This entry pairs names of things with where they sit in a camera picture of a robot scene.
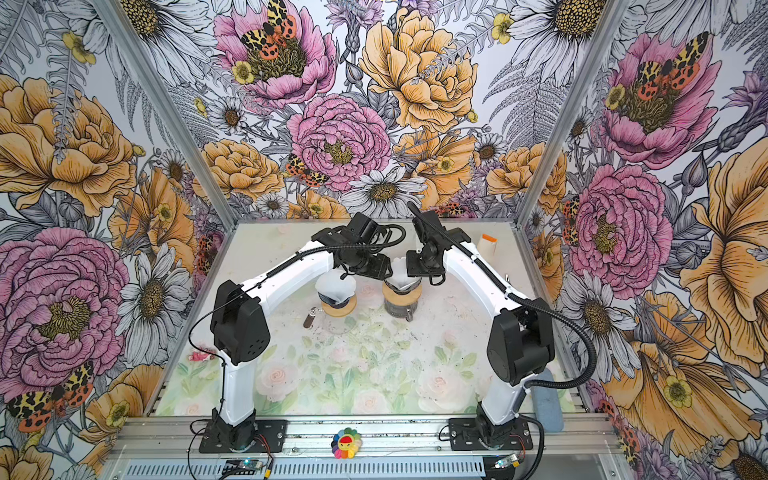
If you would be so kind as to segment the grey ribbed glass pitcher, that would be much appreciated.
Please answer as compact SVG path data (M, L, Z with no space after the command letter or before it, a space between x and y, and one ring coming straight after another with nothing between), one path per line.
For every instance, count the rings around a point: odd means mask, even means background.
M417 307L418 301L400 305L390 301L389 299L384 299L384 308L386 312L394 318L404 319L407 322L411 322L413 320Z

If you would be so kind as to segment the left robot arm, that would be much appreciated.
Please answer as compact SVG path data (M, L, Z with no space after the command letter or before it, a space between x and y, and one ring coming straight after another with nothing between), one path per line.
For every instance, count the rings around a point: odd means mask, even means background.
M392 276L387 248L407 236L397 224L379 224L362 213L346 225L324 228L291 257L267 272L237 284L221 283L210 312L210 331L222 361L219 407L200 435L204 454L279 452L284 420L258 422L253 400L257 359L267 350L267 317L284 300L336 269L343 280L356 276L383 281Z

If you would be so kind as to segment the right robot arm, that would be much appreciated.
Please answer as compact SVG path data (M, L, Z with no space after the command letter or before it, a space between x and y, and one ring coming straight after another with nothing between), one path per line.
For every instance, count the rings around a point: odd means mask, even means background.
M495 374L479 402L474 430L486 448L499 448L524 428L520 413L529 388L555 357L551 315L541 299L531 301L504 279L461 229L446 229L434 212L410 202L419 250L406 254L410 277L432 286L450 274L457 278L491 318L486 347Z

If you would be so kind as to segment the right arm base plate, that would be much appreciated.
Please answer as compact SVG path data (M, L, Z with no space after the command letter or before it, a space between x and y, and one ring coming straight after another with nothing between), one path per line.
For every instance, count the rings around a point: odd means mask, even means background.
M451 418L449 442L453 451L531 450L534 442L529 424L521 419L493 425L484 418Z

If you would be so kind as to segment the clear glass carafe wooden handle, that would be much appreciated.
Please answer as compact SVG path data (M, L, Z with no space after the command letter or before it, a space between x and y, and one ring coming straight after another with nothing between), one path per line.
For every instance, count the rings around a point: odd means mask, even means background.
M306 330L317 330L331 335L343 335L356 327L352 316L333 317L320 307L312 307L306 315L302 326Z

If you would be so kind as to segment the white paper coffee filter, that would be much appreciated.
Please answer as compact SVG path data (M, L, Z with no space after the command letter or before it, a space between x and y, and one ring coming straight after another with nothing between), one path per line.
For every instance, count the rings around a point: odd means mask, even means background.
M356 280L344 270L333 269L320 275L315 282L317 293L322 292L333 295L334 293L356 293Z

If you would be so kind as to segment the blue glass dripper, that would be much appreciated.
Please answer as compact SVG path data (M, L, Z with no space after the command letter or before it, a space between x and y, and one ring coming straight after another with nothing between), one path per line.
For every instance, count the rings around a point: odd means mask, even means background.
M323 304L335 309L340 309L346 306L354 296L354 293L334 293L333 295L322 292L318 293L318 297Z

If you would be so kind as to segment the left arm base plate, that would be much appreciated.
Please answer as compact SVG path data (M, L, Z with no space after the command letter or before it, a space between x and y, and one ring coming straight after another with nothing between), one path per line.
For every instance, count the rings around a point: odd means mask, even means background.
M231 427L211 420L204 430L198 450L203 454L280 453L286 439L286 420L253 420Z

